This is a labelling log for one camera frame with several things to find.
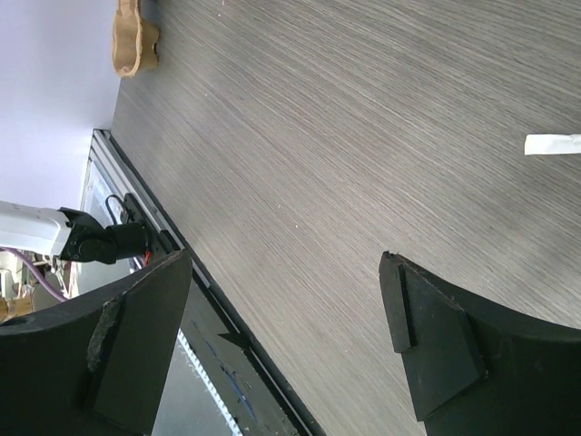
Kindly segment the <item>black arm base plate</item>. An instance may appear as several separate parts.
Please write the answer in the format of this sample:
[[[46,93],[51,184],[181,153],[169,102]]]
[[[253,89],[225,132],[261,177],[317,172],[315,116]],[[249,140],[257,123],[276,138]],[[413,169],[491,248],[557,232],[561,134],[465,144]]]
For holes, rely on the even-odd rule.
[[[323,435],[317,420],[233,306],[207,279],[194,251],[173,228],[162,225],[137,195],[124,198],[124,222],[143,221],[154,235],[151,259],[184,249],[192,261],[192,284],[184,309],[179,342],[197,359],[212,383],[212,393],[226,409],[236,435]]]

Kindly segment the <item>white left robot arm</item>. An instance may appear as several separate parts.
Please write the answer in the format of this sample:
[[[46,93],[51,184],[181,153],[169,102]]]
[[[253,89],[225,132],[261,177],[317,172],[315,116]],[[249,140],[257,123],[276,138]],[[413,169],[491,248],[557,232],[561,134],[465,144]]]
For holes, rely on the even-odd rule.
[[[153,235],[145,223],[102,226],[89,213],[1,202],[1,248],[60,260],[114,264],[146,254]]]

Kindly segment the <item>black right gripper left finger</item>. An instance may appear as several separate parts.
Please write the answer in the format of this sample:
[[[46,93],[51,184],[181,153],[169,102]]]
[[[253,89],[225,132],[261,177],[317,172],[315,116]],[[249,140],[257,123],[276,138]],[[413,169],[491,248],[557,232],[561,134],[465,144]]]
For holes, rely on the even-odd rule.
[[[2,434],[151,434],[191,280],[176,251],[2,323]]]

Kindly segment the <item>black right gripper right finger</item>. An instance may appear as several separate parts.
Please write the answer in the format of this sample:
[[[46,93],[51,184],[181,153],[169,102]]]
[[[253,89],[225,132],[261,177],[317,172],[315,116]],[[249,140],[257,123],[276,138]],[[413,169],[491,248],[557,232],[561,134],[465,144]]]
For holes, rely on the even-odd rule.
[[[580,332],[492,302],[395,253],[379,263],[394,351],[429,435],[577,435]]]

